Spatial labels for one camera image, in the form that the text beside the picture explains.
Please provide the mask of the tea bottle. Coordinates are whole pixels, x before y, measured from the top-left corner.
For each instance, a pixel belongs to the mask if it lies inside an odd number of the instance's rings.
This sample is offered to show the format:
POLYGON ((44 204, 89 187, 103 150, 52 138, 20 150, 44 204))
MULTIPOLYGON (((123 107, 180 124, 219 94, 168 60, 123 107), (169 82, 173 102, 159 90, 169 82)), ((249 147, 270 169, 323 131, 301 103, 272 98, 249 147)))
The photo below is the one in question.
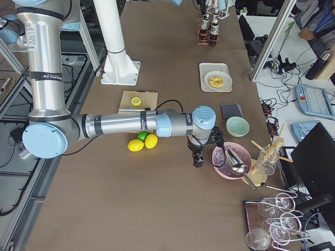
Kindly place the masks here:
POLYGON ((200 25, 200 31, 203 31, 204 33, 207 32, 209 26, 209 14, 205 14, 202 18, 202 22, 200 25))
POLYGON ((219 24, 216 21, 210 25, 210 30, 209 30, 209 45, 210 46, 215 46, 217 44, 218 33, 219 33, 219 24))

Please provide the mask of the white serving tray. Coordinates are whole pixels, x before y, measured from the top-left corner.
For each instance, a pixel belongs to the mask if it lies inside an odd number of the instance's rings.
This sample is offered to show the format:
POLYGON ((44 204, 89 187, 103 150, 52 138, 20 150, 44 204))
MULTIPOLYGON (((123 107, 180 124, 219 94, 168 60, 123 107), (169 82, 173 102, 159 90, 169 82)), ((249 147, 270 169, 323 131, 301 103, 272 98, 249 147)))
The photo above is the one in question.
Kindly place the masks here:
POLYGON ((231 92, 232 78, 224 63, 200 63, 200 85, 205 92, 231 92))

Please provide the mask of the tea bottle in rack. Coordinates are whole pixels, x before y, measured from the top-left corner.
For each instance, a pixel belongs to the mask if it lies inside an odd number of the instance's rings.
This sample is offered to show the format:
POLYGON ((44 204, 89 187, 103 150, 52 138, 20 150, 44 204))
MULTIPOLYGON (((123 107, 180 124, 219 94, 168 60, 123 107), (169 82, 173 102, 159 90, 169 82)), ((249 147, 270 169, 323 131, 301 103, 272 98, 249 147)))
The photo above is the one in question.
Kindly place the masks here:
POLYGON ((216 21, 210 25, 210 30, 209 30, 209 45, 210 46, 215 46, 217 44, 218 33, 219 33, 219 24, 216 21))

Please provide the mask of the tea bottle rack front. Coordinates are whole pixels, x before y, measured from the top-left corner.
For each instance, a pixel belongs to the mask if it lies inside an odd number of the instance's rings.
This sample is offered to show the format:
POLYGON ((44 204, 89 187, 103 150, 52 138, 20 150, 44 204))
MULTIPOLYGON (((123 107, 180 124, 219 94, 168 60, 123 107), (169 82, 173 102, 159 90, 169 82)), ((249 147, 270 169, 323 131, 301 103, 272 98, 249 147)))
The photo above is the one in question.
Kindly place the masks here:
POLYGON ((220 13, 220 11, 219 11, 218 8, 215 8, 213 10, 212 22, 211 22, 212 24, 216 24, 218 22, 219 13, 220 13))

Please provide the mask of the clear ice cubes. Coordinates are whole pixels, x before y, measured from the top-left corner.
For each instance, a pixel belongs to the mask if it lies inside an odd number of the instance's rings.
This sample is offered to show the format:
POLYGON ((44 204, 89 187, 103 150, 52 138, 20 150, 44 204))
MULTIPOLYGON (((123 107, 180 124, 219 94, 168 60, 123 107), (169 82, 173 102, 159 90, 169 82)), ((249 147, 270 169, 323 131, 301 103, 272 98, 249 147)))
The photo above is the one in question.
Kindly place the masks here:
MULTIPOLYGON (((246 149, 244 149, 243 147, 237 147, 232 145, 226 147, 226 149, 231 149, 232 151, 234 151, 247 164, 247 170, 250 169, 251 156, 246 149)), ((219 176, 230 180, 237 180, 242 178, 242 175, 235 174, 230 170, 230 168, 228 167, 228 162, 225 162, 225 157, 221 148, 216 147, 213 151, 212 157, 212 162, 214 165, 221 166, 223 164, 223 166, 220 168, 214 167, 215 171, 218 173, 219 176)))

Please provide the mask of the pink bowl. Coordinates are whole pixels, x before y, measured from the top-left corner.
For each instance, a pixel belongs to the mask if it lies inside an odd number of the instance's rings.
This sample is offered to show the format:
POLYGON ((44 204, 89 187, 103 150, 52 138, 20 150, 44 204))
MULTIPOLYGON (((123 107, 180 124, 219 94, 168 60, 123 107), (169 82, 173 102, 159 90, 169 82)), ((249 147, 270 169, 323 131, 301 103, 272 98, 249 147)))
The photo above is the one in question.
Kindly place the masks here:
MULTIPOLYGON (((252 160, 249 152, 240 144, 234 142, 225 142, 225 155, 228 156, 227 149, 231 149, 235 152, 237 156, 239 156, 244 163, 248 166, 245 171, 248 173, 252 167, 252 160)), ((237 180, 243 177, 242 174, 236 174, 231 170, 231 162, 229 159, 225 161, 225 157, 223 155, 223 150, 220 147, 215 147, 212 153, 212 163, 214 164, 215 171, 226 179, 237 180)))

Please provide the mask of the steel ice scoop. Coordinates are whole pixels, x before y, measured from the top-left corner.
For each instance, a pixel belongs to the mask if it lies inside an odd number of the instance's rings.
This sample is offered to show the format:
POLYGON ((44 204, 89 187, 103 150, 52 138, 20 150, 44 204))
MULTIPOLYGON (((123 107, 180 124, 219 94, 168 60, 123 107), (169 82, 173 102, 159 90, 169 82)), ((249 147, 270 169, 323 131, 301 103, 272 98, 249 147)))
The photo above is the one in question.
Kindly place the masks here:
POLYGON ((231 149, 226 150, 227 160, 229 162, 229 168, 235 174, 242 175, 247 183, 251 186, 253 190, 256 190, 256 186, 253 181, 248 177, 246 170, 248 168, 247 164, 231 149))

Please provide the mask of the yellow lemon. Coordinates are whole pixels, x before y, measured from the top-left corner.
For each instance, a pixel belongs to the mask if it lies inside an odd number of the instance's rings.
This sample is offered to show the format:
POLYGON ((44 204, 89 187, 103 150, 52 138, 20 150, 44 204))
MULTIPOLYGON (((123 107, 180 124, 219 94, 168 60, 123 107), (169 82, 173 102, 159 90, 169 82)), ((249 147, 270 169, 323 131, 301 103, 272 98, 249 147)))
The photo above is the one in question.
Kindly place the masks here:
POLYGON ((158 137, 155 134, 148 134, 144 144, 147 149, 154 148, 158 143, 158 137))
POLYGON ((138 152, 143 149, 144 142, 140 139, 133 139, 128 143, 128 150, 132 152, 138 152))

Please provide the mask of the mint green bowl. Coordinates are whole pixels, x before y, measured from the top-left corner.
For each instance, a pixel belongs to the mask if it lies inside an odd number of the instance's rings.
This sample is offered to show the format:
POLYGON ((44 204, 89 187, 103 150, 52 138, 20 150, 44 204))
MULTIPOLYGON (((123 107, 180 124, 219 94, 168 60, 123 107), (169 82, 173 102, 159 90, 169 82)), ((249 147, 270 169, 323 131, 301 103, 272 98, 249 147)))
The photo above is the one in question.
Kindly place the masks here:
POLYGON ((229 118, 226 128, 229 134, 238 138, 247 135, 250 131, 249 123, 242 117, 229 118))

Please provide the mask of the grey folded cloth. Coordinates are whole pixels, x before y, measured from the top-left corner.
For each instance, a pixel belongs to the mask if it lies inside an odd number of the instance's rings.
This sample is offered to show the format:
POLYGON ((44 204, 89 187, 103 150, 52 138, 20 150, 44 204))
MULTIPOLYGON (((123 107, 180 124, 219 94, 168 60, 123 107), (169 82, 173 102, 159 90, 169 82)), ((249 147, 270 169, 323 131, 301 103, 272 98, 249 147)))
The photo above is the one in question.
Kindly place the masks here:
POLYGON ((222 118, 224 120, 228 120, 231 117, 243 118, 240 104, 237 102, 233 104, 221 104, 220 108, 221 108, 222 118))

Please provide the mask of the green lime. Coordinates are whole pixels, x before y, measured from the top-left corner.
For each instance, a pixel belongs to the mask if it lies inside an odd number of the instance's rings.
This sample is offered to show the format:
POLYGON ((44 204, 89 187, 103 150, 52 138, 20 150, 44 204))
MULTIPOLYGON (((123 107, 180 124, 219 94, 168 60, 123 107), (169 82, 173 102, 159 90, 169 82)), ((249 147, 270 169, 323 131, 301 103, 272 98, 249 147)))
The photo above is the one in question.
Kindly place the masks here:
POLYGON ((137 138, 138 138, 139 140, 141 140, 141 141, 145 141, 146 138, 147 138, 147 136, 148 136, 149 134, 150 134, 150 133, 149 133, 148 131, 141 131, 141 132, 138 134, 137 138))

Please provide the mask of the wooden cutting board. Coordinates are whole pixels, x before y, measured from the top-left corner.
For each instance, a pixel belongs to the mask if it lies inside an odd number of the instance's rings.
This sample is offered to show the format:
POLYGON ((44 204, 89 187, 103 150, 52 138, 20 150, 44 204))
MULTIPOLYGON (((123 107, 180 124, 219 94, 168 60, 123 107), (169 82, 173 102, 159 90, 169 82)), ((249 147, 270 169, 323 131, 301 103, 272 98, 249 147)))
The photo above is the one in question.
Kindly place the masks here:
POLYGON ((158 93, 145 91, 124 91, 118 113, 154 110, 157 107, 158 93))

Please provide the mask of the glass pitcher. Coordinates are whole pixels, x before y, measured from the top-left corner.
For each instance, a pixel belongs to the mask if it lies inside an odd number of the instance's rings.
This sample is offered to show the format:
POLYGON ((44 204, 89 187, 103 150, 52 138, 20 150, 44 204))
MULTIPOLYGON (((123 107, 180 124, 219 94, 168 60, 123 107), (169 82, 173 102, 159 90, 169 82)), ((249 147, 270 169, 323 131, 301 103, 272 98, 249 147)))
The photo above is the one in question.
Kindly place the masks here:
POLYGON ((278 157, 279 149, 271 145, 261 148, 256 170, 261 174, 273 175, 277 167, 278 157))

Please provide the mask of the wooden mug tree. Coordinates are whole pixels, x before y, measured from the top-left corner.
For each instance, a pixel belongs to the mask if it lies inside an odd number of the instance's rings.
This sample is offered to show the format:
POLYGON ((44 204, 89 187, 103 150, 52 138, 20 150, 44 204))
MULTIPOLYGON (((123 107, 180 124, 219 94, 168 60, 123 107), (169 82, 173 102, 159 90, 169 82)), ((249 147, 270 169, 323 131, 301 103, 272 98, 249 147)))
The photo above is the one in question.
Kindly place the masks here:
POLYGON ((286 125, 283 124, 277 140, 272 144, 268 144, 267 146, 262 147, 256 143, 256 141, 251 141, 252 144, 260 149, 258 160, 254 163, 249 172, 251 175, 250 179, 253 181, 256 187, 261 186, 262 183, 266 182, 268 176, 275 173, 279 159, 289 163, 293 162, 293 160, 287 157, 280 156, 280 147, 284 143, 282 135, 285 131, 285 127, 286 125))

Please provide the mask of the white plate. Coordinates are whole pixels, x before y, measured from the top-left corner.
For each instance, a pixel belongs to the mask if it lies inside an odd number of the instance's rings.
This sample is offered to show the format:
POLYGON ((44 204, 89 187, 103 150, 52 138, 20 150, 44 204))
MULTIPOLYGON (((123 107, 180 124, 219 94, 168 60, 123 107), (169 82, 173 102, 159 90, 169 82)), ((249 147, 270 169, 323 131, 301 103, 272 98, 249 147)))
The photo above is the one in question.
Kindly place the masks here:
POLYGON ((212 90, 226 91, 232 87, 232 78, 226 72, 211 71, 204 77, 205 84, 212 90))

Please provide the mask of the half lemon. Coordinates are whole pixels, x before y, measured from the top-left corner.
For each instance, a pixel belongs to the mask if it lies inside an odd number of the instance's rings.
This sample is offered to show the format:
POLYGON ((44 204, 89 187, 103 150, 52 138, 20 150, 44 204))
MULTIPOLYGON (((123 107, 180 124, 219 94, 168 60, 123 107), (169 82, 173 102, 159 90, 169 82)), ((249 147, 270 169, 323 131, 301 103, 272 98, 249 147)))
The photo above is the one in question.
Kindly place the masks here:
POLYGON ((139 98, 139 97, 133 97, 131 99, 131 104, 134 106, 134 107, 139 107, 141 104, 142 104, 142 100, 139 98))

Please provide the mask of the wine glass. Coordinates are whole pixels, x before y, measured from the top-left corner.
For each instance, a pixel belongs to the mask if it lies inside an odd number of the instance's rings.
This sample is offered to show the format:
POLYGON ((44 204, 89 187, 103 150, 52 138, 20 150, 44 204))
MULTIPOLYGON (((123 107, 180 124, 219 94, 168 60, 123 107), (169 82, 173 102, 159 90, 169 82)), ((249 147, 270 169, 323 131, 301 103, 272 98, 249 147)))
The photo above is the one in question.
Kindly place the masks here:
POLYGON ((278 193, 275 197, 264 197, 257 206, 258 213, 266 218, 275 218, 294 209, 293 197, 284 192, 278 193))
POLYGON ((279 245, 288 245, 291 240, 288 231, 286 231, 279 222, 270 224, 269 233, 273 241, 279 245))
POLYGON ((253 250, 267 250, 271 240, 270 234, 259 227, 251 229, 245 236, 247 245, 253 250))
POLYGON ((289 234, 298 234, 302 230, 302 224, 299 218, 292 213, 282 213, 278 217, 268 218, 265 221, 268 224, 279 223, 289 234))

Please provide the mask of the blue teach pendant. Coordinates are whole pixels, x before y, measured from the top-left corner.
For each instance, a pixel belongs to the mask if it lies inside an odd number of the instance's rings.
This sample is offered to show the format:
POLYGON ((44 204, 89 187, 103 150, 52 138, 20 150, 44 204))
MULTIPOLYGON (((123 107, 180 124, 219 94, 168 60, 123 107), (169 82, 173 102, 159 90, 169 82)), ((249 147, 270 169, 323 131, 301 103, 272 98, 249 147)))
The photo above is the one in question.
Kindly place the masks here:
POLYGON ((334 111, 325 89, 299 84, 296 96, 305 114, 334 120, 334 111))
POLYGON ((316 126, 316 124, 321 124, 325 130, 330 134, 325 125, 320 120, 294 122, 291 124, 292 132, 298 142, 301 142, 305 136, 316 126))

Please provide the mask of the black monitor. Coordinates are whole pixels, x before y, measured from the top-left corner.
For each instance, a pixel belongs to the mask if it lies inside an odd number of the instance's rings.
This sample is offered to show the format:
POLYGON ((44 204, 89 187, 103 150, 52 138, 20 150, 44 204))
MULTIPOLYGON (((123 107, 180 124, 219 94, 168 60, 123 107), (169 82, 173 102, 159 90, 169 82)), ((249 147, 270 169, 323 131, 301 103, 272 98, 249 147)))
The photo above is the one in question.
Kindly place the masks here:
POLYGON ((334 195, 334 139, 320 123, 292 152, 294 165, 314 196, 334 195))

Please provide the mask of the person in grey jacket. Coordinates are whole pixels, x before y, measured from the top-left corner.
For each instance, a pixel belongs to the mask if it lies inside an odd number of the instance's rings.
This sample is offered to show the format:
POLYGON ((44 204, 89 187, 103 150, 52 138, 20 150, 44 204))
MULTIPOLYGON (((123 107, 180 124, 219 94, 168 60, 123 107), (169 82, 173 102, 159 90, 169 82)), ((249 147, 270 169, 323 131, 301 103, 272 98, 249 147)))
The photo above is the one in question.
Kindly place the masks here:
POLYGON ((306 40, 317 57, 334 45, 334 1, 297 1, 295 21, 299 37, 306 40))

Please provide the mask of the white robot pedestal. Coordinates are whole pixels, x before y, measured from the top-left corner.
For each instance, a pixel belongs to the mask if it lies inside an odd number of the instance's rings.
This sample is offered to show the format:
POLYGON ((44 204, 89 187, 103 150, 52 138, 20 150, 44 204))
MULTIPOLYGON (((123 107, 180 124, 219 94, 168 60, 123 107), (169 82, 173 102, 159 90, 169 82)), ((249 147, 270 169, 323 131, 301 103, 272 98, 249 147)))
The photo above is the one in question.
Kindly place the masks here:
POLYGON ((135 86, 140 62, 133 61, 126 52, 117 2, 95 0, 94 6, 107 50, 101 83, 135 86))

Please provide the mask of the aluminium frame post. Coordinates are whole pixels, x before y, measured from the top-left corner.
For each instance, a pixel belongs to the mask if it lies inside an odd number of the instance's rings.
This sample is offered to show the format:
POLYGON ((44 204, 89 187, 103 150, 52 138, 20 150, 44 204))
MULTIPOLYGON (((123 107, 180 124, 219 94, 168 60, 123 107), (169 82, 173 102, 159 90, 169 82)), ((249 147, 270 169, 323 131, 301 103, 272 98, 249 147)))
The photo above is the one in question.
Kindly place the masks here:
POLYGON ((284 4, 276 18, 276 21, 270 31, 270 34, 268 36, 268 39, 259 55, 259 58, 255 64, 255 67, 252 71, 252 74, 250 75, 250 79, 252 82, 256 82, 257 77, 261 70, 263 69, 263 66, 265 64, 266 59, 269 57, 271 50, 273 49, 273 46, 275 42, 277 41, 285 22, 291 13, 292 8, 294 7, 296 3, 296 0, 285 0, 284 4))

